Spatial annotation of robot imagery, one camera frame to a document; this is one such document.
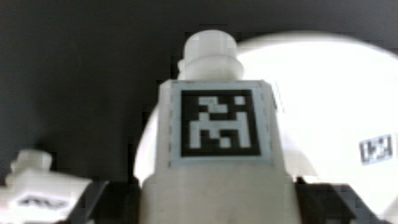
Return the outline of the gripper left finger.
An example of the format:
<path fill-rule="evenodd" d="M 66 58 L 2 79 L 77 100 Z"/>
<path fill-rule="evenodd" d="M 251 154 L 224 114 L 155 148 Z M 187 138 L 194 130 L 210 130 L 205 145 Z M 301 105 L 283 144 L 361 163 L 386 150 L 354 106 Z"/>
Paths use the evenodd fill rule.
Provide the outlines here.
<path fill-rule="evenodd" d="M 139 224 L 136 182 L 95 181 L 79 198 L 66 224 Z"/>

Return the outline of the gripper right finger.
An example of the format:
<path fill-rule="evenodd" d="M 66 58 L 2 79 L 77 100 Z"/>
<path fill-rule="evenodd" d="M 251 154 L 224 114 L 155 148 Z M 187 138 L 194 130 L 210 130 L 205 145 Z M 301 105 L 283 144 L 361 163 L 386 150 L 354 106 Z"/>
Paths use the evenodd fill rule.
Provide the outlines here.
<path fill-rule="evenodd" d="M 347 184 L 296 181 L 303 224 L 381 224 L 363 199 Z"/>

